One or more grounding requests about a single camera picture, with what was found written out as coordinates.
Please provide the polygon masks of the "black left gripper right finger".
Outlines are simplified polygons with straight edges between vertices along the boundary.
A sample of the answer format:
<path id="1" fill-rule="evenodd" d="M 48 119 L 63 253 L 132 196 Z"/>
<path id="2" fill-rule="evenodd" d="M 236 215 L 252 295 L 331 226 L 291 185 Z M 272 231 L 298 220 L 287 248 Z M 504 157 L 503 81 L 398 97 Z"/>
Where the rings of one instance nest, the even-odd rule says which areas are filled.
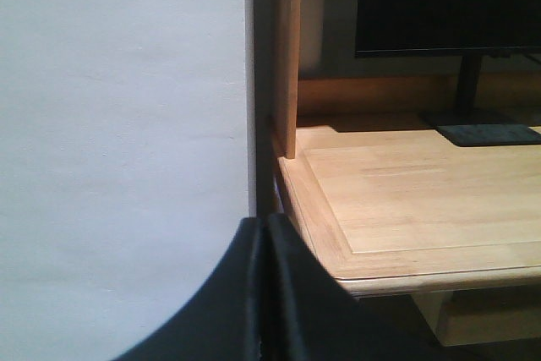
<path id="1" fill-rule="evenodd" d="M 437 360 L 439 350 L 361 306 L 314 257 L 284 214 L 267 232 L 278 360 Z"/>

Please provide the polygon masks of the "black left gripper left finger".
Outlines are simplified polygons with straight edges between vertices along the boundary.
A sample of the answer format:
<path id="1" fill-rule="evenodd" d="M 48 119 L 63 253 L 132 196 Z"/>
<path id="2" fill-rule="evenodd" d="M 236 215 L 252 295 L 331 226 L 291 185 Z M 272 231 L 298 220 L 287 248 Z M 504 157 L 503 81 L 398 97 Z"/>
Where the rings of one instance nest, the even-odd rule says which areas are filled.
<path id="1" fill-rule="evenodd" d="M 263 224 L 244 218 L 198 292 L 119 360 L 259 360 Z"/>

